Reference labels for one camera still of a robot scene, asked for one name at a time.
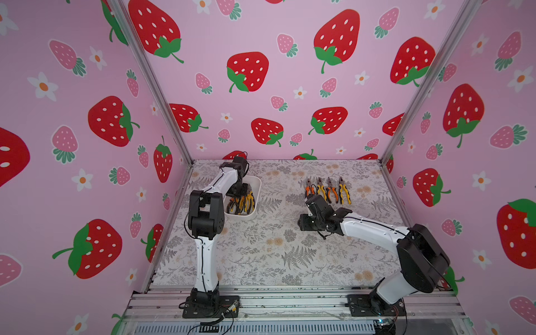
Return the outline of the left aluminium corner post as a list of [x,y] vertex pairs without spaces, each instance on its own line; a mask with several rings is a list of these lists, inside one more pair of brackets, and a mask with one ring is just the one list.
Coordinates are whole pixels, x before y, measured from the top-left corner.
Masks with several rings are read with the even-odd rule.
[[159,85],[159,81],[157,80],[155,72],[145,54],[145,49],[142,47],[142,44],[139,41],[138,35],[135,31],[135,27],[133,26],[133,22],[129,17],[128,8],[123,1],[112,0],[110,1],[110,5],[114,11],[114,15],[117,19],[120,29],[123,31],[124,36],[126,37],[133,52],[133,55],[147,82],[154,101],[159,107],[163,119],[166,122],[169,131],[171,132],[171,136],[173,137],[178,149],[180,150],[181,155],[184,157],[185,164],[187,164],[187,166],[191,168],[193,166],[193,159],[181,136],[181,131],[175,121],[173,112],[168,104],[168,101],[163,95],[163,91],[161,89],[161,86]]

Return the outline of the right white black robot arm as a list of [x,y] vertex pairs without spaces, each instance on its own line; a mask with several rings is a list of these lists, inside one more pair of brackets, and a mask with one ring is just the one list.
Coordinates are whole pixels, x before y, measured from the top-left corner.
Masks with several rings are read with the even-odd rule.
[[333,209],[321,195],[309,195],[308,212],[298,220],[301,231],[315,231],[323,239],[338,234],[367,241],[395,254],[400,269],[378,282],[369,294],[371,309],[381,314],[414,293],[432,293],[450,260],[427,227],[410,228],[382,223],[346,208]]

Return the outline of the yellow black pliers large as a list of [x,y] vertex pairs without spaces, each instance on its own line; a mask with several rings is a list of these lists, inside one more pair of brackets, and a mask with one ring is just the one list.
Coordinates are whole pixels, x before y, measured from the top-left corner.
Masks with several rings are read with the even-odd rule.
[[326,191],[325,191],[325,187],[323,185],[323,179],[320,178],[320,177],[317,178],[317,193],[319,195],[322,195],[324,200],[327,201],[327,194],[326,194]]

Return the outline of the orange black long-nose pliers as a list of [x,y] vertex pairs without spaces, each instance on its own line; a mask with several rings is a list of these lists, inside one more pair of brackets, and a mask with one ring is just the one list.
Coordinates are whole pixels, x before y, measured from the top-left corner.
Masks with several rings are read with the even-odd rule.
[[336,187],[335,187],[335,185],[332,182],[330,177],[327,179],[326,195],[327,195],[327,201],[329,203],[338,203],[339,202],[339,194],[338,194],[338,192],[336,190]]

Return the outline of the aluminium corner post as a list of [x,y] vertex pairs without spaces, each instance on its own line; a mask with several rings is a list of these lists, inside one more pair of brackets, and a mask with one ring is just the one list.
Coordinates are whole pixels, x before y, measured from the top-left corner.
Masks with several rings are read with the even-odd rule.
[[161,86],[159,85],[159,81],[157,80],[155,72],[145,54],[145,49],[142,47],[142,44],[139,41],[138,35],[135,31],[135,27],[133,26],[133,22],[129,17],[128,8],[123,1],[112,0],[110,1],[110,5],[114,11],[114,15],[117,19],[120,29],[123,31],[124,36],[126,37],[133,52],[133,55],[147,82],[154,101],[159,107],[163,119],[166,122],[169,131],[171,132],[171,136],[173,137],[178,149],[180,150],[181,155],[184,157],[185,164],[187,164],[187,166],[191,168],[193,166],[193,159],[181,136],[181,131],[175,121],[173,112],[168,104],[168,101],[163,95],[163,91],[161,89]]
[[381,167],[387,167],[388,159],[394,154],[394,151],[399,144],[400,139],[410,128],[410,125],[412,124],[417,112],[427,99],[429,91],[433,88],[439,72],[441,71],[445,63],[449,60],[449,58],[452,56],[452,53],[456,50],[456,47],[458,46],[461,38],[465,34],[472,19],[479,10],[481,3],[481,1],[477,0],[467,0],[463,2],[463,6],[460,8],[456,18],[454,19],[451,27],[449,28],[448,33],[443,39],[441,47],[436,53],[436,57],[431,64],[430,70],[424,76],[423,81],[417,88],[413,99],[406,108],[405,115],[401,120],[401,123],[399,124],[399,127],[394,134],[394,137],[389,142],[389,145],[387,146],[384,155],[379,160]]

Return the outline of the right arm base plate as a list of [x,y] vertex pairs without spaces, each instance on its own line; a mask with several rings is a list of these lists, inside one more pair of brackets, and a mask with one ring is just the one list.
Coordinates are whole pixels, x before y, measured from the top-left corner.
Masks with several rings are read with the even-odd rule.
[[395,304],[387,304],[380,299],[372,299],[369,295],[348,295],[346,307],[352,317],[397,317],[406,316],[406,308],[402,300]]

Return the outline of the aluminium rail frame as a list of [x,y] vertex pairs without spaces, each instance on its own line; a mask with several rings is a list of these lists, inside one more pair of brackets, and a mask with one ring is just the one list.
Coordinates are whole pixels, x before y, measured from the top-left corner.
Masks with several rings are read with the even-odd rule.
[[451,292],[416,293],[383,315],[365,308],[368,287],[222,287],[238,297],[225,319],[186,319],[188,289],[158,286],[134,294],[119,334],[476,334]]

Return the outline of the white plastic storage box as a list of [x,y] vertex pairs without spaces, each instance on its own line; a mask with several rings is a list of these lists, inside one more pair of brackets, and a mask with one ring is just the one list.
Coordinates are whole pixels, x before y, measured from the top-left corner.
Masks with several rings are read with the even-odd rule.
[[256,215],[259,207],[262,181],[256,176],[246,176],[243,179],[243,195],[224,198],[224,213],[227,219],[247,221]]

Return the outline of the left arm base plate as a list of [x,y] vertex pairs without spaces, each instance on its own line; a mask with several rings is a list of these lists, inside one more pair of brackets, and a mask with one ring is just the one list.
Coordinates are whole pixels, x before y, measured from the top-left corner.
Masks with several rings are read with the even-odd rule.
[[240,307],[240,296],[237,295],[223,296],[218,302],[209,301],[206,304],[194,302],[188,297],[179,306],[185,319],[237,318]]

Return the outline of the orange black pliers large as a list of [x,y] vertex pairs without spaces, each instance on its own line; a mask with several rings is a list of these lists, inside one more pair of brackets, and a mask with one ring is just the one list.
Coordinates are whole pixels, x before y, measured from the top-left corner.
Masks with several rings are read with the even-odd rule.
[[306,181],[306,187],[305,187],[305,198],[307,199],[310,195],[316,195],[317,194],[317,188],[316,185],[311,181],[310,178]]

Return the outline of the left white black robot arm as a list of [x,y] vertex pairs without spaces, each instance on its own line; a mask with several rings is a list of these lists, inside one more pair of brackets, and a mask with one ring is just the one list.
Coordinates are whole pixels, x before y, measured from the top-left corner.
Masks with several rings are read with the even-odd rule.
[[218,292],[216,243],[225,225],[223,198],[239,195],[247,160],[242,157],[222,163],[219,174],[201,190],[191,192],[187,216],[188,229],[197,251],[197,274],[193,292],[213,296]]

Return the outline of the right aluminium corner post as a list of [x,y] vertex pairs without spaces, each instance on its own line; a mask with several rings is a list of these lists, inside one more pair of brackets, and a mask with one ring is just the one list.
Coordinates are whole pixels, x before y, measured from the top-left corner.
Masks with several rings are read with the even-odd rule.
[[399,124],[399,127],[394,134],[394,137],[389,142],[389,145],[387,146],[384,155],[379,160],[381,167],[387,167],[388,159],[394,154],[394,151],[399,144],[400,139],[410,128],[410,125],[412,124],[417,112],[427,99],[429,91],[433,88],[439,72],[441,71],[445,63],[449,60],[449,58],[452,56],[452,53],[456,50],[456,47],[458,46],[461,38],[465,34],[472,19],[479,10],[481,3],[481,1],[477,0],[467,0],[463,2],[463,6],[460,8],[456,18],[454,19],[451,27],[449,28],[448,33],[443,39],[441,47],[436,53],[436,57],[431,64],[430,70],[424,76],[423,81],[417,88],[413,99],[406,108],[405,115],[401,120],[401,123]]

